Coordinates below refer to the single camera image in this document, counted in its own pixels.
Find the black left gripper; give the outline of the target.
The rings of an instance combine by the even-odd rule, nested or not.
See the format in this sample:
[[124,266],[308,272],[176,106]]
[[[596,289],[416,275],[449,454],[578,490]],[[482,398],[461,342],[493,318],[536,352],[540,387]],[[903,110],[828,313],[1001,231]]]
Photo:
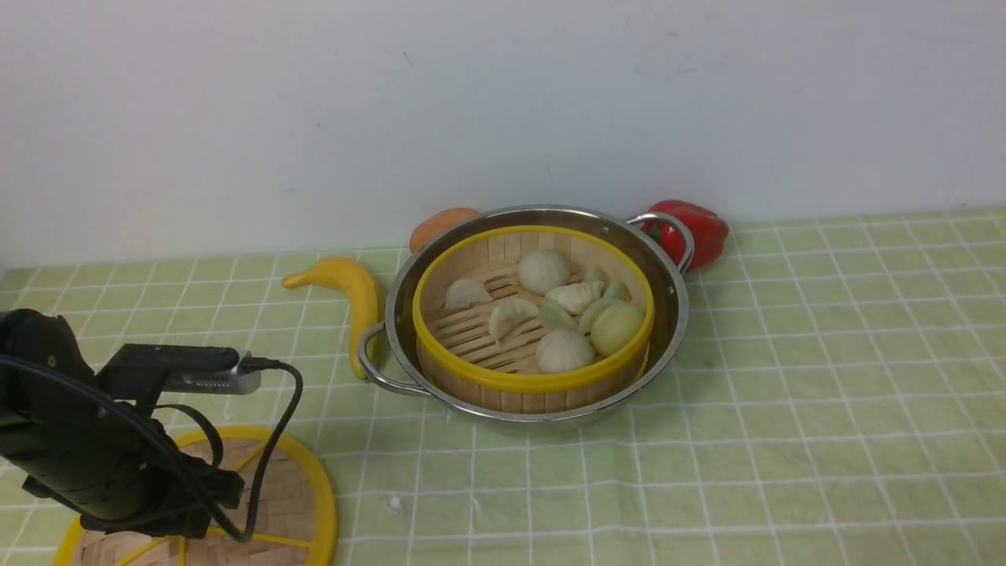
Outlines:
[[53,499],[91,531],[203,538],[211,514],[159,451],[92,402],[2,391],[2,456],[25,471],[23,490]]

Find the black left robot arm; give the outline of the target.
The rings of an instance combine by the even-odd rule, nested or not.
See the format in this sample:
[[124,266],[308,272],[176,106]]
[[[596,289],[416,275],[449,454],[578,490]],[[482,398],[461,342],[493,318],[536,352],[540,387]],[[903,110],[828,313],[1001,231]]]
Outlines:
[[123,345],[102,370],[85,361],[61,316],[2,315],[2,457],[26,474],[23,490],[53,499],[93,531],[204,537],[215,511],[240,506],[244,479],[222,469],[222,437],[204,430],[211,456],[186,454],[153,416],[165,391],[216,391],[231,376],[231,347]]

